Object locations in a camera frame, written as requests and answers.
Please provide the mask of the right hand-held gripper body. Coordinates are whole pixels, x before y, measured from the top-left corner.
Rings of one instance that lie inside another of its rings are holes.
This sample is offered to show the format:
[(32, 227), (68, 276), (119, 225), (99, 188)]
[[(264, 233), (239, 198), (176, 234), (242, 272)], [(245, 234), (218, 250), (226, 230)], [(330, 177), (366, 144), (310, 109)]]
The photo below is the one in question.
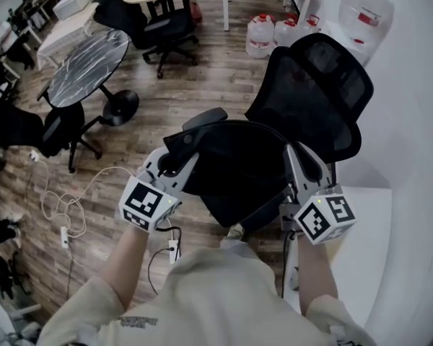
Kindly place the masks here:
[(304, 205), (292, 198), (280, 205), (283, 229), (304, 235), (311, 244), (324, 244), (343, 236), (356, 222), (349, 199), (336, 184), (311, 195)]

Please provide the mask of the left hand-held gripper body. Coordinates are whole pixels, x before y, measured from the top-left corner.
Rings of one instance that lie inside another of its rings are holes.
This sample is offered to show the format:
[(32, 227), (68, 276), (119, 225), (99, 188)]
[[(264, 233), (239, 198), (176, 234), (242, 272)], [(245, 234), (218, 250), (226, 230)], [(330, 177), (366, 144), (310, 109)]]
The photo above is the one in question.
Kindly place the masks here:
[(157, 176), (139, 170), (130, 177), (119, 200), (120, 217), (135, 227), (152, 233), (181, 204), (183, 178), (171, 174)]

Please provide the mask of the black mesh chair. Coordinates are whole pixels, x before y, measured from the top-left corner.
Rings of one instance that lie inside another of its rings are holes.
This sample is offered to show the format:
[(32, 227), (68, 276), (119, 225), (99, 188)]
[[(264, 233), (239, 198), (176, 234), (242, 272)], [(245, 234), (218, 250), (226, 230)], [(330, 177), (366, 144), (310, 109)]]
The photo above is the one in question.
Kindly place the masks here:
[(273, 51), (245, 118), (305, 144), (333, 166), (360, 150), (357, 120), (373, 91), (370, 77), (348, 49), (313, 33)]

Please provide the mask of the person's right forearm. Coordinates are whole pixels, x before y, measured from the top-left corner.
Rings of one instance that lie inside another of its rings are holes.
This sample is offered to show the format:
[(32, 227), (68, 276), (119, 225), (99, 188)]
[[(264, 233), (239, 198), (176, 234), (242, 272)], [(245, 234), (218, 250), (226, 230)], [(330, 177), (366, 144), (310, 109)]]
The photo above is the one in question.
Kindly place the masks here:
[(328, 253), (323, 244), (313, 245), (305, 235), (297, 239), (299, 305), (303, 316), (321, 296), (338, 298)]

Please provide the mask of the person's left forearm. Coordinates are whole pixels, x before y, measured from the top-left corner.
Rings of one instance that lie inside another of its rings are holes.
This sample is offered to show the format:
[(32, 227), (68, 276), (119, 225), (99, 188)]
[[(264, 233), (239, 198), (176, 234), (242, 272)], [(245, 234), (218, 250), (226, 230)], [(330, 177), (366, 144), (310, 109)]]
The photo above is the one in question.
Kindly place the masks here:
[(147, 232), (129, 224), (98, 274), (114, 290), (125, 311), (136, 291), (148, 238)]

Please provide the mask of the black office chair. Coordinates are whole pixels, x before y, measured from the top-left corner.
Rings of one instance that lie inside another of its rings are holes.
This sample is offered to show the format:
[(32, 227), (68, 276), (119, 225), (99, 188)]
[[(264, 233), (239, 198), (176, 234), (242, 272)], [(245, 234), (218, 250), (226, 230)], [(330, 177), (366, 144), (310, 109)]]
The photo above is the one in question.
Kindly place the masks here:
[(94, 0), (98, 3), (93, 20), (96, 23), (125, 32), (138, 49), (146, 49), (149, 39), (144, 33), (146, 15), (141, 7), (127, 4), (123, 0)]
[(157, 68), (158, 79), (163, 78), (162, 67), (171, 52), (189, 58), (194, 66), (198, 64), (194, 54), (180, 47), (189, 41), (198, 43), (198, 38), (194, 35), (196, 25), (191, 14), (190, 0), (182, 1), (182, 9), (173, 9), (172, 0), (161, 0), (168, 10), (160, 16), (153, 17), (144, 28), (145, 46), (152, 49), (143, 53), (143, 59), (150, 62), (151, 54), (162, 54)]
[(87, 123), (79, 103), (53, 108), (43, 120), (35, 113), (0, 102), (0, 147), (32, 146), (47, 158), (57, 156), (63, 149), (69, 150), (68, 169), (74, 173), (73, 160), (79, 143), (93, 152), (96, 159), (102, 157), (101, 151), (82, 138), (96, 123), (103, 124), (105, 119), (99, 115)]

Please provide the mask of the person's shoe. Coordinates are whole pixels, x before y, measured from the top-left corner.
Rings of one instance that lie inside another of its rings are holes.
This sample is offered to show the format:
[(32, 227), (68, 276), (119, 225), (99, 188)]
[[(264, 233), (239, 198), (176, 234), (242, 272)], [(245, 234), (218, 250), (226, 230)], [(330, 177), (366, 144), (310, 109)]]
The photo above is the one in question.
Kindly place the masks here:
[(242, 227), (241, 224), (237, 223), (229, 229), (227, 233), (227, 238), (242, 241), (244, 235), (245, 229)]

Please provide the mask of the round marble table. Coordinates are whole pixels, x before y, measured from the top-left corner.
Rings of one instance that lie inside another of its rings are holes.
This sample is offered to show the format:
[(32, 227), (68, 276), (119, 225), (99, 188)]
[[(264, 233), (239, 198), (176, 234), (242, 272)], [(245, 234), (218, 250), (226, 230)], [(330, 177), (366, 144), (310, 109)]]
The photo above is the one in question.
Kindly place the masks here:
[(112, 93), (105, 87), (124, 59), (128, 45), (128, 35), (115, 29), (80, 42), (56, 69), (44, 91), (50, 106), (62, 109), (77, 105), (100, 90), (107, 98), (102, 112), (104, 123), (120, 126), (128, 122), (138, 110), (138, 94), (128, 89)]

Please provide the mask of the person's light shirt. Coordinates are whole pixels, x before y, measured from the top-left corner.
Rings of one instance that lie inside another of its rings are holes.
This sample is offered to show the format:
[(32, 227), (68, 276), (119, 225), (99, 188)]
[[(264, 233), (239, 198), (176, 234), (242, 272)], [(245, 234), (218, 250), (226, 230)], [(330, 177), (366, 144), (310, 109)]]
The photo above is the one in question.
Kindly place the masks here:
[(305, 315), (280, 298), (273, 270), (231, 249), (181, 257), (150, 302), (125, 311), (89, 279), (44, 326), (38, 346), (377, 346), (328, 295)]

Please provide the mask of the white water dispenser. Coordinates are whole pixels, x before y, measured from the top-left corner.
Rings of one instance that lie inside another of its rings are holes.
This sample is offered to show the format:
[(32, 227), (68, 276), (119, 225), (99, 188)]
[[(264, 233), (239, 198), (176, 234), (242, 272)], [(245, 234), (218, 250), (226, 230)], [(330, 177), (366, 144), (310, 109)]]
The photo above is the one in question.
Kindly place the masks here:
[(353, 19), (350, 22), (327, 20), (323, 33), (345, 47), (365, 67), (379, 46), (376, 28)]

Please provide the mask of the black bag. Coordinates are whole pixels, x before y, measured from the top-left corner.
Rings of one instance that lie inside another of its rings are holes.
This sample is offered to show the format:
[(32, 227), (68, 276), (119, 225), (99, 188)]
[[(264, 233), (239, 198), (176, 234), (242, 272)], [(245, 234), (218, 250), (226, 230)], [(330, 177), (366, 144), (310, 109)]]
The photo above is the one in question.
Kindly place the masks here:
[(7, 240), (15, 240), (18, 247), (21, 247), (19, 222), (9, 219), (0, 220), (0, 244)]

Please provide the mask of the white cloth covered table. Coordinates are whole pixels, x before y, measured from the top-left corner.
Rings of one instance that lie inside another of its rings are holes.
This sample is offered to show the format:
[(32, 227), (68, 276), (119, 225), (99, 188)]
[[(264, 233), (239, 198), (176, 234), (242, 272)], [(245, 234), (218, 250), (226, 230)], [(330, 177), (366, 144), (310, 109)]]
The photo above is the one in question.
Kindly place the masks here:
[(42, 71), (47, 64), (56, 68), (58, 64), (54, 60), (54, 55), (58, 55), (62, 50), (76, 45), (92, 34), (90, 25), (97, 6), (98, 3), (91, 3), (80, 12), (55, 24), (38, 48), (39, 71)]

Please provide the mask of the red bag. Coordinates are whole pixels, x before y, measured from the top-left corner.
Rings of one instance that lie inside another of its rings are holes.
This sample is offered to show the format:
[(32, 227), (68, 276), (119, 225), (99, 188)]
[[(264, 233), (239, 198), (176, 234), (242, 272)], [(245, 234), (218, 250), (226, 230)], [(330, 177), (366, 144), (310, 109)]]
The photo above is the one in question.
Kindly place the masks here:
[(194, 23), (198, 24), (202, 20), (203, 15), (197, 0), (190, 0), (190, 9)]

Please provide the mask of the clear dispenser water bottle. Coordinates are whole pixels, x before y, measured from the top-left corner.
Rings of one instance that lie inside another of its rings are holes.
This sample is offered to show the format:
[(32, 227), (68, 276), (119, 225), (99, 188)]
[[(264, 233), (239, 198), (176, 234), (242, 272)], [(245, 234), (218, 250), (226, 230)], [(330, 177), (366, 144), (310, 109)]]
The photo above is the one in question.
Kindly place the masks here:
[(375, 47), (393, 10), (390, 0), (340, 0), (338, 23), (352, 41)]

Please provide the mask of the white appliance box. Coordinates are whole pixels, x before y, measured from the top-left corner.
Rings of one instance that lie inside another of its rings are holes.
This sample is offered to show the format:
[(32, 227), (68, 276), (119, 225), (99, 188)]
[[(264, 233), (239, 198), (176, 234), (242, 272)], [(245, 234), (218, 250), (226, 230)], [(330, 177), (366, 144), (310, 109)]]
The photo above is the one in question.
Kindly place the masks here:
[(65, 20), (83, 10), (89, 2), (90, 0), (60, 0), (53, 7), (53, 12), (59, 20)]

